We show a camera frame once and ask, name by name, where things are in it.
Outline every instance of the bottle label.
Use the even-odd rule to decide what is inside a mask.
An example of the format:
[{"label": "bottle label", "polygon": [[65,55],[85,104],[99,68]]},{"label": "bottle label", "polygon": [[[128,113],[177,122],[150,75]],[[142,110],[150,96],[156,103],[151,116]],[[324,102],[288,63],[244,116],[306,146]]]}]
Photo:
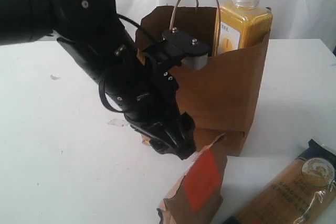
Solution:
[{"label": "bottle label", "polygon": [[228,24],[221,22],[218,54],[237,50],[240,42],[240,32]]}]

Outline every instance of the red label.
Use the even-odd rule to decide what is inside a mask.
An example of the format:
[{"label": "red label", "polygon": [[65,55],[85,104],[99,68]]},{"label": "red label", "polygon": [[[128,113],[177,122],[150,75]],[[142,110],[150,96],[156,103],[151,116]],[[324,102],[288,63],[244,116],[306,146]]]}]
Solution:
[{"label": "red label", "polygon": [[193,212],[200,210],[222,185],[215,158],[210,150],[205,151],[191,167],[183,180],[183,188]]}]

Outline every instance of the paper bag handle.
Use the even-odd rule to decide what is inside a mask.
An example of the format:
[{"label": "paper bag handle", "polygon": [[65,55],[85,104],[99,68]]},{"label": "paper bag handle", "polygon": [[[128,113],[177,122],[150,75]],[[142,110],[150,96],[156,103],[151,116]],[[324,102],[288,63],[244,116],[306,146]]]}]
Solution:
[{"label": "paper bag handle", "polygon": [[[172,18],[171,18],[171,20],[170,20],[170,27],[169,27],[169,30],[172,30],[173,29],[173,27],[174,27],[174,22],[175,22],[175,16],[176,16],[176,11],[177,11],[177,7],[179,6],[179,4],[180,4],[180,2],[181,2],[182,0],[177,0],[177,3],[176,3],[176,5],[174,6],[174,11],[173,11],[173,14],[172,14]],[[221,7],[220,7],[220,5],[219,5],[219,1],[218,0],[216,0],[216,4],[217,4],[217,15],[218,15],[218,26],[217,26],[217,39],[216,39],[216,44],[215,44],[215,53],[214,53],[214,55],[216,55],[217,54],[217,52],[218,52],[218,46],[219,46],[219,37],[220,37],[220,35],[221,35],[221,18],[220,18],[220,11],[221,11]]]}]

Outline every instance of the yellow liquid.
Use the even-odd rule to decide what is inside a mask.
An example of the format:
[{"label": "yellow liquid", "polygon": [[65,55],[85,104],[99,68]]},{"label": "yellow liquid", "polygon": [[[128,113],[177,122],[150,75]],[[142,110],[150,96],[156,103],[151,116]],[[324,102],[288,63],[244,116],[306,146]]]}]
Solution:
[{"label": "yellow liquid", "polygon": [[[220,8],[221,24],[225,23],[240,33],[239,42],[232,37],[221,38],[218,53],[232,51],[234,49],[254,46],[262,42],[266,33],[271,29],[273,15],[266,8],[238,7],[231,0]],[[218,16],[216,17],[215,38],[217,39]]]}]

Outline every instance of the plastic bottle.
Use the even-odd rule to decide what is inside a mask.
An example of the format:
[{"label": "plastic bottle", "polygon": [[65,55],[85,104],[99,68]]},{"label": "plastic bottle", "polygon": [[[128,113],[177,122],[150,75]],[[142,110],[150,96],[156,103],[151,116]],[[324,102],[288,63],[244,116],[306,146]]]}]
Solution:
[{"label": "plastic bottle", "polygon": [[265,34],[270,31],[273,15],[269,9],[259,7],[259,1],[229,0],[220,7],[218,54],[262,42]]}]

